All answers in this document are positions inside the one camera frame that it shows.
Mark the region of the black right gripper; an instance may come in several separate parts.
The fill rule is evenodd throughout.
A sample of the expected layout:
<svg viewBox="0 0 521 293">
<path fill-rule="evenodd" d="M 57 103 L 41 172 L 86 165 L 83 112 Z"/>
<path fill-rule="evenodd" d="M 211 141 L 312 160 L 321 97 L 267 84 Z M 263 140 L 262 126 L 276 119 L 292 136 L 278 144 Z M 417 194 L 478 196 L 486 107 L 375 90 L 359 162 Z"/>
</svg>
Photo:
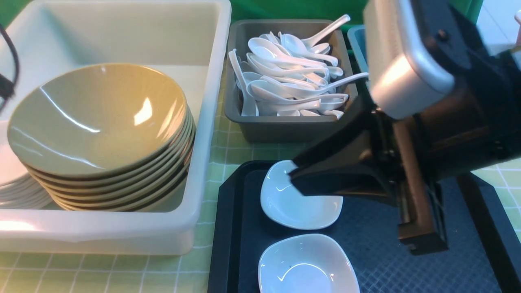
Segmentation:
<svg viewBox="0 0 521 293">
<path fill-rule="evenodd" d="M 493 90 L 461 81 L 440 102 L 401 120 L 360 95 L 333 128 L 294 157 L 290 182 L 305 196 L 398 202 L 399 239 L 411 254 L 445 251 L 438 181 L 520 158 L 520 91 Z M 400 174 L 396 189 L 391 172 Z"/>
</svg>

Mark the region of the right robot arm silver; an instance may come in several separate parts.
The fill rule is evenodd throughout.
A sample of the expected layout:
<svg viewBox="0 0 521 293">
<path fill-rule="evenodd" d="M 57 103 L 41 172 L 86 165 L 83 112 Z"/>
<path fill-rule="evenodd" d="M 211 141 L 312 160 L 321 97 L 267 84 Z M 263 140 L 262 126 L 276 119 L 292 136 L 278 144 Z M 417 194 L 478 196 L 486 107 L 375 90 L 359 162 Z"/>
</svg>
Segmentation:
<svg viewBox="0 0 521 293">
<path fill-rule="evenodd" d="M 370 89 L 294 159 L 302 195 L 398 207 L 413 255 L 448 249 L 439 180 L 520 158 L 520 62 L 447 0 L 370 0 Z"/>
</svg>

